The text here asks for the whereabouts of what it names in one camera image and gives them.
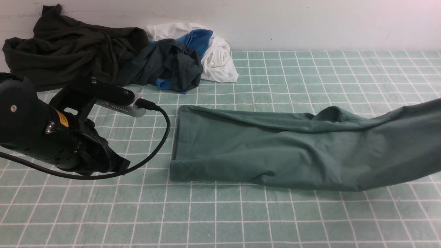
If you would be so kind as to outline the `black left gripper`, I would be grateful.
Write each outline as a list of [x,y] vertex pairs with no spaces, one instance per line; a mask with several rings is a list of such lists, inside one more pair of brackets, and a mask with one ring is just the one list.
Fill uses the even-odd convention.
[[125,171],[130,161],[109,146],[88,116],[98,98],[129,94],[134,92],[91,77],[73,80],[49,104],[37,101],[38,123],[25,129],[21,154],[77,174]]

